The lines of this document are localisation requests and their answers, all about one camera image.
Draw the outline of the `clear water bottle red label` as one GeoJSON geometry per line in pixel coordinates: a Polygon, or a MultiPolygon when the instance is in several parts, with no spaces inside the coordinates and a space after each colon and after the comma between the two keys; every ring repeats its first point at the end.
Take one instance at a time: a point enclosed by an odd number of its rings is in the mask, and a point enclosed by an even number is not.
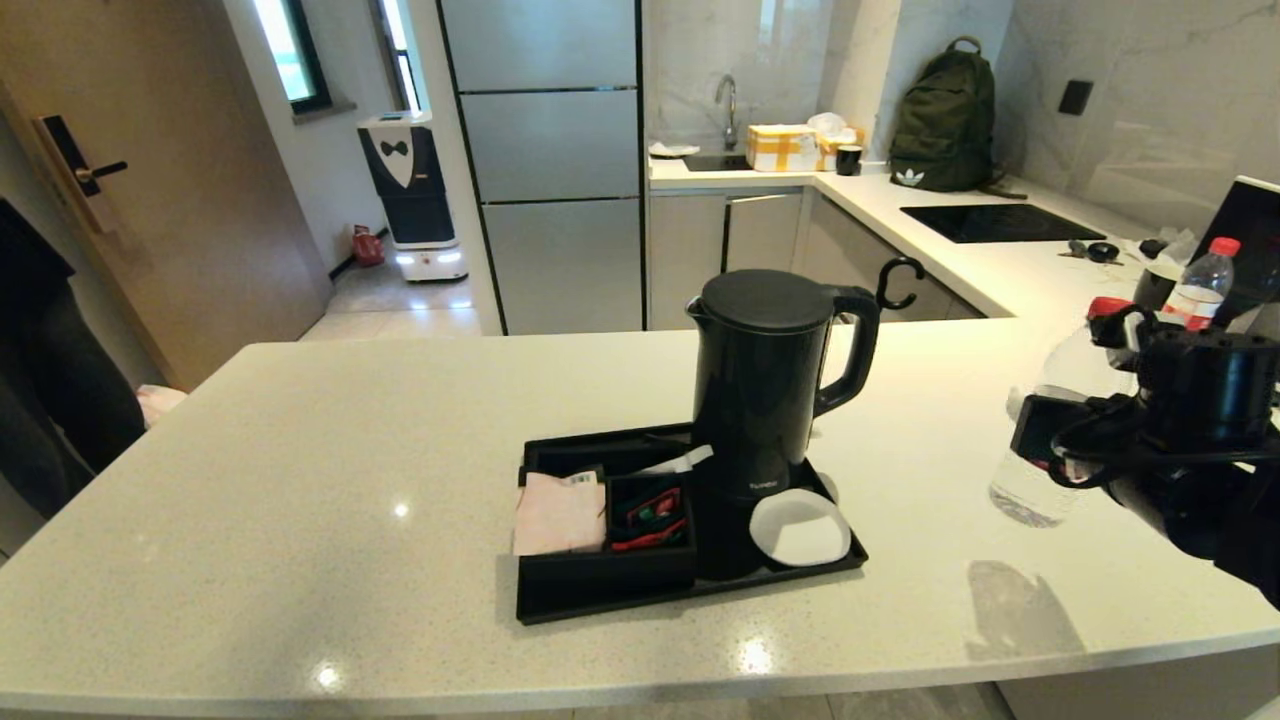
{"type": "MultiPolygon", "coordinates": [[[[1106,347],[1093,341],[1092,325],[1128,307],[1124,299],[1097,297],[1091,301],[1082,324],[1056,343],[1046,355],[1041,369],[1030,379],[1010,389],[1030,393],[1047,388],[1065,388],[1084,397],[1133,395],[1137,378],[1130,372],[1116,369],[1106,347]]],[[[1050,474],[1005,454],[996,477],[989,483],[988,496],[993,506],[1011,519],[1033,528],[1060,525],[1073,510],[1076,492],[1065,489],[1050,479],[1050,474]]]]}
{"type": "Polygon", "coordinates": [[[1240,241],[1219,236],[1193,261],[1166,299],[1161,313],[1189,332],[1204,331],[1217,315],[1235,281],[1234,260],[1240,241]]]}

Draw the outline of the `black electric kettle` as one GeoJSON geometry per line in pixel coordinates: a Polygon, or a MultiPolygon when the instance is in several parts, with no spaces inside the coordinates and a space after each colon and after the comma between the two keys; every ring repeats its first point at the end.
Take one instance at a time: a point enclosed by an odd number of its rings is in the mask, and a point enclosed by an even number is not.
{"type": "Polygon", "coordinates": [[[813,421],[858,397],[881,329],[876,296],[772,269],[726,272],[686,306],[699,332],[692,441],[710,491],[735,503],[786,491],[813,421]]]}

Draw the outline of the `black induction cooktop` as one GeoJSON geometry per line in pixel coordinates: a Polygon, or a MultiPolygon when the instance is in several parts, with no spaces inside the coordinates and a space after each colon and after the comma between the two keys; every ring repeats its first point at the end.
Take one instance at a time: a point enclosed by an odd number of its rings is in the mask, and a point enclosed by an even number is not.
{"type": "Polygon", "coordinates": [[[954,243],[1106,240],[1103,233],[1025,202],[919,206],[901,211],[954,243]]]}

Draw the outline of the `black monitor screen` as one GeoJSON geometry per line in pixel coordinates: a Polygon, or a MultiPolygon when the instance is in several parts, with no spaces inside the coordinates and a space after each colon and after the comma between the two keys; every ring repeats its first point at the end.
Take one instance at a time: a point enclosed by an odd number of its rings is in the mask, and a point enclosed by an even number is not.
{"type": "Polygon", "coordinates": [[[1217,237],[1240,247],[1233,259],[1234,282],[1213,319],[1228,328],[1270,304],[1280,304],[1280,184],[1248,176],[1234,178],[1222,204],[1192,255],[1198,261],[1217,237]]]}

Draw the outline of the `white round saucer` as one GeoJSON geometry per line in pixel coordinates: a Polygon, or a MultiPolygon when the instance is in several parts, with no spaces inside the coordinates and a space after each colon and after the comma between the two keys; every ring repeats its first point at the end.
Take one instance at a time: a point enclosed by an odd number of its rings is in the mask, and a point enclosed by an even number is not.
{"type": "Polygon", "coordinates": [[[829,498],[809,489],[787,489],[763,498],[748,532],[756,548],[786,568],[837,562],[852,547],[852,529],[829,498]]]}

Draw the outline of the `dark green backpack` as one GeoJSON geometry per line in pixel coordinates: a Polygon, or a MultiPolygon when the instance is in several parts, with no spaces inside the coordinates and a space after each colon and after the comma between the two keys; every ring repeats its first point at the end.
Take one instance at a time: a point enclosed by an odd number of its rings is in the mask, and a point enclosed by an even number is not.
{"type": "Polygon", "coordinates": [[[923,68],[899,105],[890,182],[936,193],[1023,200],[995,161],[995,74],[980,41],[959,36],[923,68]]]}

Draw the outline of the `black serving tray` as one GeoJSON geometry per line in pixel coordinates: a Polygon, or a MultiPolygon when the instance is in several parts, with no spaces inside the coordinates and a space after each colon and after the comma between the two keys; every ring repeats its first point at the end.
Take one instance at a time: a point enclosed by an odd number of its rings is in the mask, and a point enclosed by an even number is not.
{"type": "MultiPolygon", "coordinates": [[[[689,421],[608,430],[580,436],[530,439],[524,446],[518,484],[529,471],[567,477],[572,471],[596,468],[603,480],[622,477],[678,457],[691,450],[692,425],[689,421]]],[[[854,571],[869,553],[852,533],[852,547],[845,559],[814,568],[786,568],[771,561],[753,543],[746,523],[749,509],[721,509],[710,505],[698,482],[710,477],[710,462],[696,465],[692,473],[692,511],[696,523],[698,559],[694,583],[682,589],[650,591],[631,594],[594,594],[571,600],[563,596],[535,594],[516,580],[515,616],[525,626],[588,618],[604,612],[640,609],[658,603],[745,591],[760,585],[799,582],[810,577],[854,571]]]]}

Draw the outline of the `white plastic bag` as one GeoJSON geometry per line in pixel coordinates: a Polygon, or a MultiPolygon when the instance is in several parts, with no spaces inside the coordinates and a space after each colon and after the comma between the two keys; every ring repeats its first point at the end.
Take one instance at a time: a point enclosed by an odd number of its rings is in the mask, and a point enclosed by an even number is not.
{"type": "Polygon", "coordinates": [[[864,129],[850,126],[841,115],[824,111],[810,117],[806,127],[815,135],[818,172],[836,172],[838,154],[842,149],[859,149],[865,140],[864,129]]]}

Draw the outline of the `cardboard box yellow tape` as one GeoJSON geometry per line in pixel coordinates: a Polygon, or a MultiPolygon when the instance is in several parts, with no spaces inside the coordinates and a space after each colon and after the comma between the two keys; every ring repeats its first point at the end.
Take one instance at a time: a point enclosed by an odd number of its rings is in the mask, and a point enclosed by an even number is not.
{"type": "Polygon", "coordinates": [[[749,126],[746,159],[764,173],[819,172],[824,165],[820,137],[804,124],[749,126]]]}

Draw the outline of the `chrome kitchen faucet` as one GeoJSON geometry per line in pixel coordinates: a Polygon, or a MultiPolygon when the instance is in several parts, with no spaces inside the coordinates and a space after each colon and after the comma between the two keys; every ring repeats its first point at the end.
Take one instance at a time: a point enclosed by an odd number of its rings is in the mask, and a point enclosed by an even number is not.
{"type": "Polygon", "coordinates": [[[732,74],[724,73],[721,77],[716,87],[714,101],[724,110],[724,126],[721,131],[721,137],[724,151],[731,154],[739,146],[737,85],[732,74]]]}

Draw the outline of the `black organizer box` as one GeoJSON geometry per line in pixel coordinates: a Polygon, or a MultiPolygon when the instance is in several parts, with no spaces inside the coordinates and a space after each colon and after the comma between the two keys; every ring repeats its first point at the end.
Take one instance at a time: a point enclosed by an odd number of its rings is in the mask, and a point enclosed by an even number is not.
{"type": "Polygon", "coordinates": [[[563,596],[571,600],[594,594],[631,594],[687,588],[694,583],[698,559],[696,523],[692,511],[692,473],[640,477],[607,477],[605,543],[596,552],[526,556],[517,561],[518,582],[535,594],[563,596]],[[657,527],[635,530],[625,523],[625,512],[663,489],[682,491],[678,518],[657,527]],[[685,542],[680,546],[611,552],[611,539],[635,537],[662,529],[680,519],[687,520],[685,542]]]}

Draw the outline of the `pink napkin pack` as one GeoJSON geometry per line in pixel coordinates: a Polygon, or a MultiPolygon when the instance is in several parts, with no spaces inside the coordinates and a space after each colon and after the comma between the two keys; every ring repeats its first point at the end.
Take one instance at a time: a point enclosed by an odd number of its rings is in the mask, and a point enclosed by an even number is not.
{"type": "Polygon", "coordinates": [[[515,511],[512,552],[518,557],[596,552],[605,543],[607,488],[600,470],[567,477],[529,471],[515,511]]]}

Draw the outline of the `steel refrigerator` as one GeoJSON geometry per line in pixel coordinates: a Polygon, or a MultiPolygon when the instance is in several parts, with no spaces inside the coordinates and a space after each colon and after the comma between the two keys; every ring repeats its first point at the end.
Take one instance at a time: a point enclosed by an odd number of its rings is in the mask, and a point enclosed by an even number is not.
{"type": "Polygon", "coordinates": [[[436,5],[504,331],[640,331],[637,0],[436,5]]]}

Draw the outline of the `delivery robot with bowtie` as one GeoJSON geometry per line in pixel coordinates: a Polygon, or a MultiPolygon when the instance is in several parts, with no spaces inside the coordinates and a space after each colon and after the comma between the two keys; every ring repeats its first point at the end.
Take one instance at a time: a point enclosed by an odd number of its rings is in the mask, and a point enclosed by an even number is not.
{"type": "Polygon", "coordinates": [[[394,250],[410,283],[454,282],[468,265],[454,232],[428,111],[393,111],[357,124],[394,250]]]}

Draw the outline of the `dark framed window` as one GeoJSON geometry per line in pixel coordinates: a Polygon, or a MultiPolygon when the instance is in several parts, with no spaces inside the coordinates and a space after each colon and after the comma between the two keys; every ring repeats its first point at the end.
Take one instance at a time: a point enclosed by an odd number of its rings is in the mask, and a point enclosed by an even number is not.
{"type": "Polygon", "coordinates": [[[387,73],[390,77],[398,108],[402,111],[421,111],[422,106],[417,85],[415,83],[413,67],[410,58],[410,38],[404,28],[401,0],[372,0],[372,5],[378,14],[387,73]]]}
{"type": "Polygon", "coordinates": [[[273,67],[296,117],[332,109],[333,97],[303,0],[251,0],[273,67]]]}

